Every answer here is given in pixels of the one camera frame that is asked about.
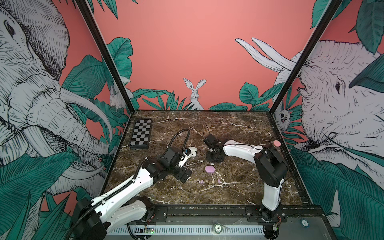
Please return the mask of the white earbud charging case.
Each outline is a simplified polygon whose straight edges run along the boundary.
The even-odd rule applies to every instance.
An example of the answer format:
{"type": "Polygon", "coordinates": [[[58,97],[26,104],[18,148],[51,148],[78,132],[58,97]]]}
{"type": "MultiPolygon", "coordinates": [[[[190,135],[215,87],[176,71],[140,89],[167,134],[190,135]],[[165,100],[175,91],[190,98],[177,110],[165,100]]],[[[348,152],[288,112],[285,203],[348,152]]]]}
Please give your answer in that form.
{"type": "Polygon", "coordinates": [[[188,147],[189,150],[189,157],[195,157],[197,155],[197,148],[196,147],[188,147]]]}

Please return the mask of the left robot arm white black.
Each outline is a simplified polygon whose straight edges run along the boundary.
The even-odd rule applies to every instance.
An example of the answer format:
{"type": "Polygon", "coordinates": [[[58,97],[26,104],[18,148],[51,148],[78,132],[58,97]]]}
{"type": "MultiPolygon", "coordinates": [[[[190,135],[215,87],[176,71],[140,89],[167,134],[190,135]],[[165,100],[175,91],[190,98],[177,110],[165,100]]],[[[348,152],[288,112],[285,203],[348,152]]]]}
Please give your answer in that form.
{"type": "Polygon", "coordinates": [[[129,201],[168,175],[184,183],[191,170],[184,167],[189,158],[197,155],[197,148],[183,145],[182,149],[168,144],[161,155],[145,158],[135,174],[109,192],[80,200],[73,213],[66,240],[103,240],[107,234],[132,221],[147,222],[155,216],[154,205],[145,197],[129,201]]]}

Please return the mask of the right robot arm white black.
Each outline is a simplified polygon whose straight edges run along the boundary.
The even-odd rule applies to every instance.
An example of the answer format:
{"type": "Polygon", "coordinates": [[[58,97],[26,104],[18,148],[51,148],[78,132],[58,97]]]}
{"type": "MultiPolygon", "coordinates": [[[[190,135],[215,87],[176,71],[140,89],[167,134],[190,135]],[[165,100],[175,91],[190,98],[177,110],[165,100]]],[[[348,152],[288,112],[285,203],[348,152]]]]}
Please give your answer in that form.
{"type": "Polygon", "coordinates": [[[212,134],[204,139],[210,149],[207,151],[207,161],[220,163],[226,156],[237,157],[256,165],[259,176],[264,183],[264,195],[260,212],[265,222],[278,221],[278,210],[281,203],[281,191],[288,164],[279,154],[273,143],[263,146],[253,146],[234,140],[222,142],[212,134]]]}

